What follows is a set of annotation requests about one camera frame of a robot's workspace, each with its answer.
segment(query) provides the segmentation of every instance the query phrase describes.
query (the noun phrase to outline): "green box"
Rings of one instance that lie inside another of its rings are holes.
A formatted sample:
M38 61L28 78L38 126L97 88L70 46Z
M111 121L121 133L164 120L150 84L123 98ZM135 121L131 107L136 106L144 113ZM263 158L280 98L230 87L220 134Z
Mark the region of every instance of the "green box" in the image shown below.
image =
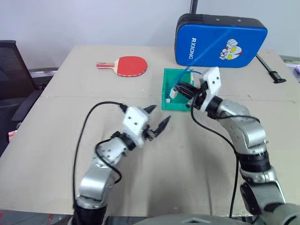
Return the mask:
M176 98L170 98L170 85L174 85L178 81L176 78L179 78L180 75L182 82L191 83L191 71L184 70L184 69L169 69L165 68L164 70L164 82L163 82L163 89L161 93L161 108L164 110L179 110L179 111L190 111L190 108L187 108L186 104L188 103L189 99L184 97L182 94L178 93Z

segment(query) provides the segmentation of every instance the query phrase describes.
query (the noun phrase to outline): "office chair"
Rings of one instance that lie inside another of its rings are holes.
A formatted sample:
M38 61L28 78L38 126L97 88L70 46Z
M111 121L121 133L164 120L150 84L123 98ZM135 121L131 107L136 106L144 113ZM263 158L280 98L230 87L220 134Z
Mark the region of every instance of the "office chair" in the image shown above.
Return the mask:
M13 40L0 40L0 156L45 85L36 85Z

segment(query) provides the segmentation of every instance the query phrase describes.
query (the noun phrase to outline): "table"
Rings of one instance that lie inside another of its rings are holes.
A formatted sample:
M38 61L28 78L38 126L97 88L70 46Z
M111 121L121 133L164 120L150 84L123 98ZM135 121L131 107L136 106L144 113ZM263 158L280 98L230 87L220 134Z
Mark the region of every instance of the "table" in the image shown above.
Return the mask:
M146 73L128 79L111 70L96 69L97 61L113 62L124 55L145 58L149 66ZM300 156L296 141L300 128L299 85L274 51L263 50L260 55L287 82L273 84L254 58L243 68L220 69L219 96L245 105L260 118L285 198L300 204L300 180L295 179ZM104 100L141 107L160 105L164 68L182 68L175 63L173 48L76 46L0 158L0 209L72 214L71 172L86 113ZM235 169L232 149L218 136L198 127L187 112L158 107L151 114L150 125L157 126L168 115L172 117L161 136L121 161L123 180L112 188L108 215L228 215ZM77 187L90 165L95 144L120 130L122 117L116 106L103 106L91 115L78 156ZM218 122L199 112L196 117L229 137ZM239 191L233 213L248 214Z

